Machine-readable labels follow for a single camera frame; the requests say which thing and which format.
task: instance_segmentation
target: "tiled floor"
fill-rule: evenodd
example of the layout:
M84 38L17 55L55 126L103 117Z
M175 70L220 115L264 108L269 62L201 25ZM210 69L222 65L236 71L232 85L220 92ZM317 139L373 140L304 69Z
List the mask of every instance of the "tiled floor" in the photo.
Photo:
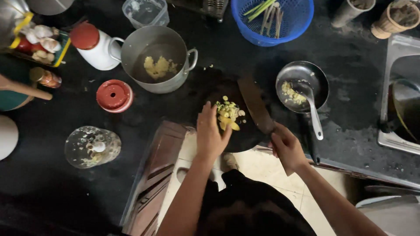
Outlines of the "tiled floor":
M178 156L178 161L175 165L174 174L172 175L169 183L168 192L166 193L166 197L159 214L159 224L168 210L176 191L181 185L176 177L177 170L180 167L189 168L191 166L191 161L195 156L196 150L197 146L195 133L187 133ZM287 177L280 161L277 158L273 155L255 150L235 153L234 156L239 164L240 171L246 177L270 184L288 197L293 205L299 209L304 218L312 226L317 235L335 235L302 179L295 173ZM221 174L223 172L221 171L220 163L220 158L218 158L212 169L215 181L218 182L219 190L225 187L225 184L221 179ZM344 183L346 178L349 178L348 176L331 170L320 168L315 169L335 189L337 189L343 196L347 197L348 194Z

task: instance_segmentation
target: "black countertop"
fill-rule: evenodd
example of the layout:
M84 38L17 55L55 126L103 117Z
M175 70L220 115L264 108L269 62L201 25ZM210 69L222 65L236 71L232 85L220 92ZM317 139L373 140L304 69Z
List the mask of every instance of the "black countertop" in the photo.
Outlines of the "black countertop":
M112 37L126 38L134 29L121 11L122 4L121 0L85 1L90 23ZM62 87L51 90L54 98L36 99L6 113L17 123L20 137L12 155L0 162L0 193L59 224L91 232L118 230L160 121L194 126L220 78L235 79L244 70L252 71L272 118L301 138L296 114L280 103L274 88L277 73L294 60L318 65L330 84L320 114L325 137L318 142L321 162L420 187L420 158L377 144L387 41L377 40L366 29L372 22L369 18L332 29L327 5L315 2L314 18L301 37L269 48L252 45L241 36L230 8L219 24L169 5L168 27L182 36L188 49L197 48L199 53L197 68L170 94L143 90L121 65L110 71L96 70L70 47L66 64L50 69L63 78ZM370 17L377 18L384 8L377 5L376 15ZM109 79L125 81L135 93L133 105L123 113L107 113L96 103L96 90ZM85 170L68 164L65 140L84 125L116 132L122 140L119 157Z

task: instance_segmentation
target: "red plastic lid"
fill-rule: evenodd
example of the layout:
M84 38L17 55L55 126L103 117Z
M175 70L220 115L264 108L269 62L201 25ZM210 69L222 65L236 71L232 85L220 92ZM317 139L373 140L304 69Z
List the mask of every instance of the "red plastic lid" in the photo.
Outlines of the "red plastic lid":
M85 21L73 28L70 39L76 48L89 49L99 42L99 30Z
M133 102L133 91L121 80L111 79L103 83L96 92L99 106L109 112L123 112Z

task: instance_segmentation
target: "wooden handle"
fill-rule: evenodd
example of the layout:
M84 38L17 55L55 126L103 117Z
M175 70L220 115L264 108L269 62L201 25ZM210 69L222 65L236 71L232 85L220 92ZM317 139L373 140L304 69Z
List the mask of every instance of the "wooden handle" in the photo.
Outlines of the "wooden handle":
M8 90L26 94L28 96L34 96L44 100L51 100L53 98L53 95L51 93L44 92L40 89L32 88L29 85L22 84L16 81L10 81Z

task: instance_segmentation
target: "spice jar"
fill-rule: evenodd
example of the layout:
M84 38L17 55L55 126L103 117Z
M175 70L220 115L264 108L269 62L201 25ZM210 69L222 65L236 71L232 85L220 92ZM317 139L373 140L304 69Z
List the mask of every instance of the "spice jar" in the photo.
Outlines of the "spice jar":
M38 82L46 87L56 89L61 85L61 78L51 71L34 67L29 71L29 77L32 81Z

